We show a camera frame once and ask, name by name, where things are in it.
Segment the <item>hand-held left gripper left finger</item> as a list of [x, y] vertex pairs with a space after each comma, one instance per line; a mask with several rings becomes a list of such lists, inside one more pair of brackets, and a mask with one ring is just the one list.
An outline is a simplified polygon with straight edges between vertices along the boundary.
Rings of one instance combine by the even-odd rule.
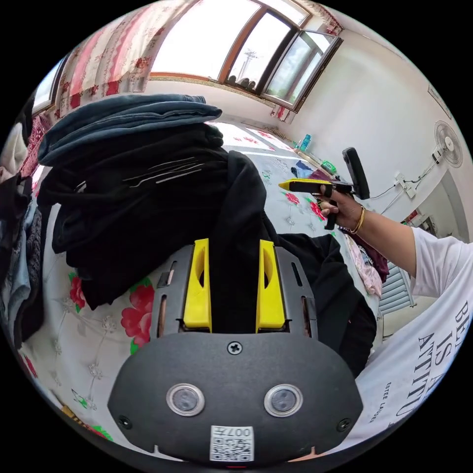
[[188, 330], [211, 330], [209, 240], [196, 240], [193, 247], [183, 323]]

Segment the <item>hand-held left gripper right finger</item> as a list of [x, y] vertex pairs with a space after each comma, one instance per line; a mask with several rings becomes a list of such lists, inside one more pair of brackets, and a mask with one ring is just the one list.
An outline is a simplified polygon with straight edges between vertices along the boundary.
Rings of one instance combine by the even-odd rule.
[[273, 242], [260, 240], [256, 303], [256, 331], [280, 331], [285, 310]]

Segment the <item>person's right hand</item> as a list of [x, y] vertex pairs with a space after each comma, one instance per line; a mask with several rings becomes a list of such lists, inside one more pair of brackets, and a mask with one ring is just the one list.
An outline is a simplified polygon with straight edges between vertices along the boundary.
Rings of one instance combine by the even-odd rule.
[[320, 209], [326, 218], [335, 217], [335, 223], [351, 233], [357, 233], [366, 217], [366, 209], [350, 194], [340, 193], [332, 187], [322, 185]]

